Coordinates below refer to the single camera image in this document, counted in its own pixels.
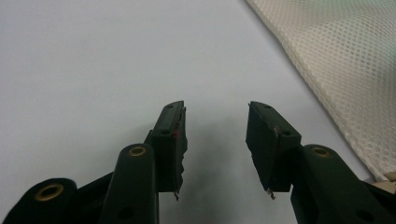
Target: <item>mesh bag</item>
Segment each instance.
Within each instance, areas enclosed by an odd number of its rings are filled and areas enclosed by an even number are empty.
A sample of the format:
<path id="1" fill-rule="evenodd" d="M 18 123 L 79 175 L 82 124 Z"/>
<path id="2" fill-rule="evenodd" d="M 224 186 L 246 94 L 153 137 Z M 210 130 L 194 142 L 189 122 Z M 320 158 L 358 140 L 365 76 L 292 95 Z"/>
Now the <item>mesh bag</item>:
<path id="1" fill-rule="evenodd" d="M 247 1 L 375 178 L 396 181 L 396 1 Z"/>

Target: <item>white table surface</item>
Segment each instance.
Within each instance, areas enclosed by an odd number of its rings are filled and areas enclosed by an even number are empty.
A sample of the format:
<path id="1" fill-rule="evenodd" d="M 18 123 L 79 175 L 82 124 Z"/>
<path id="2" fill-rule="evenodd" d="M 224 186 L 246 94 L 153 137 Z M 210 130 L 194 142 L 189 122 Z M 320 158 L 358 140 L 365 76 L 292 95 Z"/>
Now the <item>white table surface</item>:
<path id="1" fill-rule="evenodd" d="M 81 187 L 111 172 L 178 100 L 189 150 L 179 202 L 160 196 L 161 223 L 296 223 L 290 194 L 271 200 L 245 144 L 252 100 L 371 178 L 243 0 L 4 0 L 0 219 L 38 182 Z"/>

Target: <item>white background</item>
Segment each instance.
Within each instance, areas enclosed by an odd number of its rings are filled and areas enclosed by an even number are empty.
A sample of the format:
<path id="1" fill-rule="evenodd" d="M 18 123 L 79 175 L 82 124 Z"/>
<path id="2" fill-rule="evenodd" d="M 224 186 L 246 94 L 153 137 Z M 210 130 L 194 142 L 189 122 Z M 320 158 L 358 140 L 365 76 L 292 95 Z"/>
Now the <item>white background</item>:
<path id="1" fill-rule="evenodd" d="M 180 200 L 161 223 L 296 223 L 288 193 L 264 192 L 245 144 L 248 103 L 272 105 L 303 144 L 335 149 L 371 178 L 243 0 L 0 2 L 0 219 L 34 184 L 79 187 L 144 141 L 184 100 Z"/>

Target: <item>white mesh fabric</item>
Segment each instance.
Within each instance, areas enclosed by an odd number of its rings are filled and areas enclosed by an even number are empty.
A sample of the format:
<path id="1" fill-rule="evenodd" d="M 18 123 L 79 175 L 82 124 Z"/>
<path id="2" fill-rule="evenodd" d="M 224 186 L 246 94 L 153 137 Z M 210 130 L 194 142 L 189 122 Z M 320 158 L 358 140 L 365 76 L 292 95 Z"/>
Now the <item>white mesh fabric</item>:
<path id="1" fill-rule="evenodd" d="M 396 1 L 247 1 L 375 178 L 396 181 Z"/>

